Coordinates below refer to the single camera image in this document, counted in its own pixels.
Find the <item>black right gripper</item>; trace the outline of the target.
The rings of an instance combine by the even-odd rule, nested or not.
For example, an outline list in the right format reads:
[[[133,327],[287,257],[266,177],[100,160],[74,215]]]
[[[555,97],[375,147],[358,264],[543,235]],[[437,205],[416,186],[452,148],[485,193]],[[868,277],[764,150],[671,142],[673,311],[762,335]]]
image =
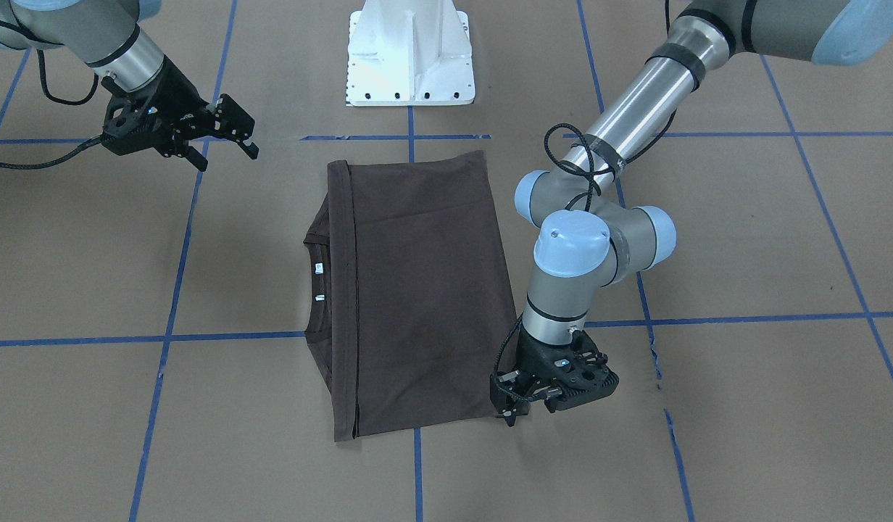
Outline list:
[[[210,103],[202,99],[169,57],[156,77],[136,91],[125,92],[111,76],[103,77],[101,85],[112,93],[101,134],[101,145],[109,152],[123,156],[153,148],[161,155],[187,160],[201,173],[206,172],[208,159],[188,140],[229,140],[252,161],[259,156],[251,140],[254,118],[228,94]]]

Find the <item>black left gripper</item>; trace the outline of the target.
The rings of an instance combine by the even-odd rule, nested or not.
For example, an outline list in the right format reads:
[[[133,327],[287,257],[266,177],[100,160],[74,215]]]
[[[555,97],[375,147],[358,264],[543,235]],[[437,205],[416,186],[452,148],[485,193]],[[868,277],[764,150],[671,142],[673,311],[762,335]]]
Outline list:
[[[585,331],[576,331],[565,346],[537,341],[521,331],[516,356],[517,370],[494,370],[489,377],[496,416],[509,427],[529,414],[533,401],[542,401],[550,413],[562,412],[606,399],[620,383],[606,354]]]

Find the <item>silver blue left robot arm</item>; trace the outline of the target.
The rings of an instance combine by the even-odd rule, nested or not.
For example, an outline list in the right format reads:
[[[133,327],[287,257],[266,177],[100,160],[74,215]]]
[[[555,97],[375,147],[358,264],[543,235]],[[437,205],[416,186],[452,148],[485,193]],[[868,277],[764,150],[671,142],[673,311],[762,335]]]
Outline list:
[[[676,227],[655,206],[623,208],[602,192],[655,145],[684,99],[712,70],[751,53],[852,66],[893,36],[893,1],[692,1],[665,43],[552,169],[523,176],[517,212],[537,227],[532,277],[509,370],[494,365],[490,396],[514,426],[535,402],[550,413],[611,396],[619,378],[585,332],[600,288],[649,270],[676,248]]]

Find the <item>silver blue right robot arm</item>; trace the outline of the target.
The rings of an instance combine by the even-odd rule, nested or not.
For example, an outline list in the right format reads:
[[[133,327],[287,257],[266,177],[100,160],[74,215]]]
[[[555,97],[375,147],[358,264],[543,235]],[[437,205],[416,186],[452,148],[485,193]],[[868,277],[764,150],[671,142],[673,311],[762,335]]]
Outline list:
[[[43,53],[59,47],[91,70],[90,93],[99,87],[109,92],[101,133],[73,154],[96,145],[118,156],[153,149],[204,171],[208,161],[192,141],[216,138],[258,158],[251,140],[254,118],[229,95],[202,98],[142,29],[141,21],[157,14],[160,6],[158,1],[0,1],[0,49],[36,51],[45,95]]]

